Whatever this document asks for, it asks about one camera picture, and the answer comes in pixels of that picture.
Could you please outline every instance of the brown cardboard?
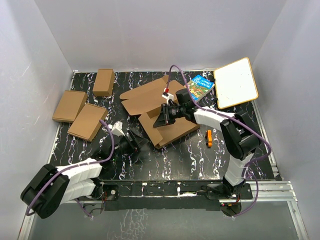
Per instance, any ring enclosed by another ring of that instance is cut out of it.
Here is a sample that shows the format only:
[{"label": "brown cardboard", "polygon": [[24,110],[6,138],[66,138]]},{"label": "brown cardboard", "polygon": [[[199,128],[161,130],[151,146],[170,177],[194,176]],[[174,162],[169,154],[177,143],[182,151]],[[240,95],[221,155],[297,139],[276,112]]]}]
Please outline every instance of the brown cardboard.
[{"label": "brown cardboard", "polygon": [[93,94],[98,97],[110,97],[114,88],[113,69],[99,69],[93,85]]},{"label": "brown cardboard", "polygon": [[107,114],[104,107],[87,103],[72,123],[68,134],[91,142],[101,127],[99,120],[104,120]]},{"label": "brown cardboard", "polygon": [[65,91],[52,119],[56,122],[73,123],[84,107],[87,97],[83,91]]},{"label": "brown cardboard", "polygon": [[[162,93],[164,92],[163,86],[158,86],[157,88],[149,91],[146,91],[146,88],[143,88],[143,86],[144,85],[135,88],[135,96],[132,96],[130,99],[121,102],[131,116],[141,115],[151,110],[160,109],[161,104],[166,102],[166,100],[162,97]],[[174,95],[174,101],[177,101],[176,91],[184,88],[185,87],[176,80],[170,81],[169,93]]]},{"label": "brown cardboard", "polygon": [[153,80],[151,82],[143,84],[139,87],[136,87],[134,89],[126,91],[120,95],[120,99],[127,100],[127,99],[133,98],[139,94],[143,94],[143,93],[146,93],[152,89],[157,89],[160,87],[162,88],[162,91],[163,91],[163,89],[165,89],[165,87],[167,85],[168,78],[169,78],[168,75],[165,75],[161,78],[158,78],[156,80]]},{"label": "brown cardboard", "polygon": [[194,124],[193,122],[182,117],[177,118],[174,124],[154,128],[153,125],[156,122],[159,114],[160,109],[154,109],[141,114],[141,116],[138,118],[143,129],[148,134],[152,144],[157,149],[160,149],[163,146],[178,140],[182,136],[191,133],[200,127],[200,125]]}]

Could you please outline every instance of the small orange block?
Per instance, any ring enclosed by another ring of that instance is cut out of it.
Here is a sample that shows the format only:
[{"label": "small orange block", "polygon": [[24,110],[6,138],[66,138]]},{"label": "small orange block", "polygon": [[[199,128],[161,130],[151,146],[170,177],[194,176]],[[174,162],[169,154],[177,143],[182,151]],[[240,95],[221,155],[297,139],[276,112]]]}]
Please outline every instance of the small orange block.
[{"label": "small orange block", "polygon": [[208,130],[206,131],[205,133],[205,136],[206,136],[206,145],[211,148],[212,147],[212,133],[211,133],[211,130]]}]

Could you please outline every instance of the book cover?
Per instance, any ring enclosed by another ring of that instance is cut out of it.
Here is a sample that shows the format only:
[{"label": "book cover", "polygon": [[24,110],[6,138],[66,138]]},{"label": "book cover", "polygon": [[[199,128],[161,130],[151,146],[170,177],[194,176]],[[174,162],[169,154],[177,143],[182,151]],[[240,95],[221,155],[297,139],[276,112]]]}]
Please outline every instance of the book cover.
[{"label": "book cover", "polygon": [[214,88],[215,84],[204,77],[197,75],[188,82],[188,86],[193,99],[198,102]]}]

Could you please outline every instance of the gray wall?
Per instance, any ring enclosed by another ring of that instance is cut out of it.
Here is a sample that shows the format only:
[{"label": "gray wall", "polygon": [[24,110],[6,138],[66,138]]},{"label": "gray wall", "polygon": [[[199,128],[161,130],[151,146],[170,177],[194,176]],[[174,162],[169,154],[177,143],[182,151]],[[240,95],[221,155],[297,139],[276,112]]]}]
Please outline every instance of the gray wall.
[{"label": "gray wall", "polygon": [[35,0],[73,70],[254,61],[286,0]]},{"label": "gray wall", "polygon": [[281,175],[319,239],[320,1],[288,1],[253,63],[257,100]]},{"label": "gray wall", "polygon": [[72,71],[33,0],[1,0],[0,16],[0,239],[17,239],[20,194],[47,163]]}]

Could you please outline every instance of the black marble surface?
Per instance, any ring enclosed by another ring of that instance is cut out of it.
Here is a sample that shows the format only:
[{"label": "black marble surface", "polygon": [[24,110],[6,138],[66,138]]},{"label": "black marble surface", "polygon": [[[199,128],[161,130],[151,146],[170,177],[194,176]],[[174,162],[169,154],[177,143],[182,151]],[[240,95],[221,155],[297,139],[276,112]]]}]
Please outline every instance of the black marble surface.
[{"label": "black marble surface", "polygon": [[[107,123],[114,124],[122,121],[123,129],[130,128],[138,135],[148,138],[140,125],[137,116],[129,116],[121,104],[121,93],[136,88],[145,83],[156,80],[166,72],[116,72],[113,85],[113,94],[110,97],[96,97],[93,95],[93,86],[97,73],[75,73],[71,90],[84,91],[88,94],[87,103],[105,107],[108,110]],[[204,78],[213,78],[210,71],[187,71],[187,79],[196,75]],[[172,79],[183,84],[179,73],[174,72]],[[204,97],[200,104],[206,106],[216,103],[212,100],[213,92]],[[248,112],[254,125],[260,133],[258,121],[251,102],[243,103],[236,107],[226,109],[226,112],[244,110]],[[67,134],[70,123],[61,123],[54,144],[54,151],[50,162],[55,166],[64,166],[78,163],[91,156],[108,137],[105,128],[101,128],[92,142],[79,139]],[[124,155],[122,159],[110,162],[108,170],[100,178],[102,180],[220,180],[226,173],[229,161],[229,153],[226,151],[221,132],[213,131],[214,144],[211,148],[206,147],[205,133],[207,126],[182,137],[181,139],[156,149],[152,143],[145,145],[138,155]],[[264,146],[260,146],[255,157],[266,152]],[[251,164],[249,171],[254,173],[259,180],[273,180],[274,174],[268,159]]]}]

